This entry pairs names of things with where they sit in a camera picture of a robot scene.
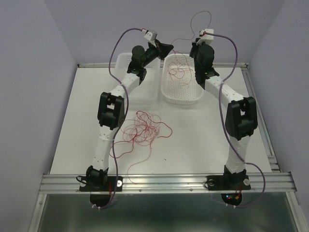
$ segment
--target purple cable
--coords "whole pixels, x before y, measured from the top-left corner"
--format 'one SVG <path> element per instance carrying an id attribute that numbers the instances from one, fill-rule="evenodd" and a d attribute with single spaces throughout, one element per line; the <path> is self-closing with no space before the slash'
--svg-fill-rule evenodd
<path id="1" fill-rule="evenodd" d="M 112 72 L 111 72 L 111 62 L 112 62 L 112 57 L 113 57 L 113 55 L 114 55 L 114 52 L 115 52 L 115 50 L 116 50 L 116 47 L 118 46 L 120 40 L 122 39 L 122 37 L 123 37 L 127 32 L 129 32 L 129 31 L 131 31 L 131 30 L 139 30 L 139 31 L 141 31 L 141 29 L 139 29 L 139 28 L 130 28 L 130 29 L 126 30 L 124 33 L 122 33 L 122 35 L 121 35 L 120 38 L 118 39 L 118 41 L 117 41 L 117 43 L 116 43 L 114 49 L 112 50 L 111 58 L 110 58 L 110 61 L 109 61 L 109 63 L 108 63 L 108 72 L 110 73 L 110 75 L 112 76 L 112 78 L 114 78 L 118 83 L 120 83 L 120 85 L 124 88 L 124 91 L 125 91 L 125 94 L 126 94 L 126 113 L 125 113 L 125 118 L 124 118 L 124 120 L 126 119 L 126 115 L 127 115 L 128 110 L 129 110 L 129 94 L 128 94 L 128 92 L 127 92 L 126 87 L 125 87 L 124 85 L 121 84 L 121 81 L 120 81 L 117 77 L 115 77 L 115 76 L 112 74 Z M 116 135 L 117 135 L 117 133 L 119 132 L 121 126 L 118 128 L 118 130 L 116 131 L 115 135 L 114 135 L 113 138 L 112 138 L 112 154 L 113 154 L 113 158 L 114 158 L 115 166 L 116 166 L 116 181 L 115 181 L 114 192 L 113 192 L 113 194 L 111 195 L 109 202 L 108 202 L 105 206 L 100 207 L 99 209 L 105 209 L 105 208 L 109 207 L 110 204 L 112 203 L 112 200 L 113 200 L 114 197 L 115 197 L 115 194 L 116 194 L 117 182 L 118 182 L 118 163 L 117 163 L 117 159 L 116 159 L 116 155 L 115 155 L 115 138 L 116 138 Z"/>
<path id="2" fill-rule="evenodd" d="M 236 57 L 235 57 L 235 63 L 234 63 L 233 69 L 232 69 L 231 73 L 230 73 L 225 79 L 223 79 L 222 83 L 220 84 L 220 88 L 219 88 L 219 111 L 220 111 L 220 118 L 221 118 L 221 123 L 222 123 L 222 127 L 223 127 L 223 132 L 224 132 L 224 135 L 225 135 L 225 138 L 226 138 L 228 144 L 230 145 L 230 147 L 233 149 L 233 151 L 236 153 L 236 155 L 238 156 L 238 158 L 239 158 L 242 162 L 244 162 L 245 164 L 252 165 L 252 166 L 256 167 L 256 168 L 259 170 L 259 172 L 261 173 L 262 178 L 263 178 L 263 189 L 262 189 L 261 195 L 260 195 L 255 201 L 253 201 L 253 202 L 251 202 L 251 203 L 248 203 L 248 204 L 245 204 L 245 205 L 236 206 L 236 208 L 245 208 L 245 207 L 251 206 L 251 205 L 253 205 L 253 204 L 255 204 L 255 203 L 257 203 L 258 201 L 261 200 L 261 198 L 262 198 L 262 196 L 263 196 L 263 194 L 264 194 L 264 192 L 265 192 L 266 180 L 265 180 L 264 173 L 262 172 L 262 170 L 261 170 L 256 164 L 245 162 L 245 160 L 240 156 L 240 154 L 238 153 L 238 151 L 237 151 L 237 150 L 234 148 L 234 146 L 232 145 L 232 143 L 231 143 L 231 141 L 230 141 L 230 139 L 229 139 L 229 137 L 228 137 L 228 134 L 227 134 L 227 131 L 226 131 L 226 128 L 225 128 L 225 124 L 224 124 L 223 113 L 222 113 L 222 106 L 221 106 L 221 101 L 222 101 L 222 88 L 223 88 L 224 82 L 225 82 L 228 78 L 230 78 L 230 77 L 233 75 L 233 73 L 234 73 L 234 70 L 235 70 L 235 68 L 236 68 L 237 61 L 238 61 L 238 50 L 237 50 L 237 47 L 236 47 L 236 44 L 234 43 L 234 41 L 233 41 L 232 39 L 230 39 L 229 37 L 227 37 L 227 36 L 218 35 L 218 34 L 211 34 L 211 33 L 207 33 L 207 32 L 205 32 L 205 34 L 227 39 L 227 40 L 229 40 L 229 41 L 233 44 L 233 46 L 234 46 L 234 48 L 235 48 Z"/>

